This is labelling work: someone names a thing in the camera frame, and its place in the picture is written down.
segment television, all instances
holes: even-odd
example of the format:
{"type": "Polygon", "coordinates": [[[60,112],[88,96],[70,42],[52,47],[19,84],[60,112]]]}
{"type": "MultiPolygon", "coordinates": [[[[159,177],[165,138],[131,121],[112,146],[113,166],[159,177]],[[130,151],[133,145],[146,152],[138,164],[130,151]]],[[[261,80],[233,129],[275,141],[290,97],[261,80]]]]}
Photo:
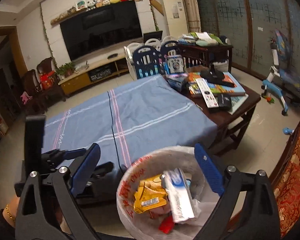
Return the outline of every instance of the television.
{"type": "Polygon", "coordinates": [[[110,45],[142,38],[135,1],[106,5],[60,23],[71,61],[110,45]]]}

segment yellow snack wrapper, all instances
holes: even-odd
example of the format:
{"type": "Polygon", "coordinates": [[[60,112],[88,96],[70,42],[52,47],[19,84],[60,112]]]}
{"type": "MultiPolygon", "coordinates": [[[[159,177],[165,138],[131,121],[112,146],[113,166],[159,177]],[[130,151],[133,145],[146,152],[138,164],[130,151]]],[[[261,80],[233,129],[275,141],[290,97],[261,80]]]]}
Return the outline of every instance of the yellow snack wrapper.
{"type": "Polygon", "coordinates": [[[161,174],[149,179],[141,180],[137,192],[134,194],[133,209],[136,213],[143,213],[149,209],[167,204],[167,192],[161,186],[161,174]]]}

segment dark wooden armchair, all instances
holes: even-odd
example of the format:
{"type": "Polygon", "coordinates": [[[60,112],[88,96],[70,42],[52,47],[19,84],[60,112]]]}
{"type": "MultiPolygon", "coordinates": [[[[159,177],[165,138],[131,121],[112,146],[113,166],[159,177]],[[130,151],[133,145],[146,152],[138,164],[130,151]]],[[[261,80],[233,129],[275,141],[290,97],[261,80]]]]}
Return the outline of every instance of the dark wooden armchair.
{"type": "Polygon", "coordinates": [[[40,83],[38,82],[35,70],[27,71],[21,78],[23,87],[32,99],[25,104],[27,114],[44,113],[47,111],[45,98],[42,94],[40,83]]]}
{"type": "MultiPolygon", "coordinates": [[[[37,72],[40,74],[48,74],[52,71],[52,58],[46,58],[43,61],[37,65],[37,72]]],[[[49,87],[48,89],[45,89],[42,91],[42,93],[46,96],[49,97],[51,95],[58,95],[62,98],[63,101],[66,101],[66,95],[63,91],[63,89],[58,85],[59,83],[59,78],[56,73],[54,73],[51,76],[53,80],[53,85],[49,87]]]]}

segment tv cabinet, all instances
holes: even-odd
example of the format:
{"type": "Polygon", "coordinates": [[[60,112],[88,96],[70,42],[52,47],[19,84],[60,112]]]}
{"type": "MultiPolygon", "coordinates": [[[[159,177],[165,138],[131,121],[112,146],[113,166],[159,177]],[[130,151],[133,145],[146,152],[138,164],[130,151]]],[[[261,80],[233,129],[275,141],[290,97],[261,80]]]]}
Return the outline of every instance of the tv cabinet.
{"type": "Polygon", "coordinates": [[[70,95],[71,93],[76,92],[79,89],[101,82],[114,76],[120,76],[121,73],[126,72],[129,72],[128,65],[125,61],[124,53],[121,53],[117,57],[93,62],[89,64],[89,68],[81,70],[79,72],[75,72],[71,76],[68,76],[65,79],[61,80],[58,84],[62,87],[66,95],[70,95]],[[92,81],[91,70],[96,70],[98,68],[100,68],[100,70],[101,68],[112,68],[112,71],[111,74],[102,78],[98,78],[95,81],[92,81]]]}

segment drawer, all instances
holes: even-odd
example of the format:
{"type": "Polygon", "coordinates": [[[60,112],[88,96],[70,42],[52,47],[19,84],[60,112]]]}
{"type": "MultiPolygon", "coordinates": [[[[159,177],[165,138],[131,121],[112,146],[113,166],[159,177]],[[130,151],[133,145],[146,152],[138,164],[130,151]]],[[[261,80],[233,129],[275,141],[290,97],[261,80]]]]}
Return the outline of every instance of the drawer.
{"type": "Polygon", "coordinates": [[[202,51],[197,50],[197,49],[191,49],[191,48],[180,48],[180,54],[183,57],[190,57],[190,58],[198,58],[202,59],[202,51]]]}
{"type": "Polygon", "coordinates": [[[88,86],[91,84],[91,81],[89,79],[89,76],[87,73],[83,73],[80,76],[77,76],[75,78],[72,78],[63,84],[61,84],[61,87],[66,95],[73,93],[77,91],[80,88],[83,88],[85,86],[88,86]]]}

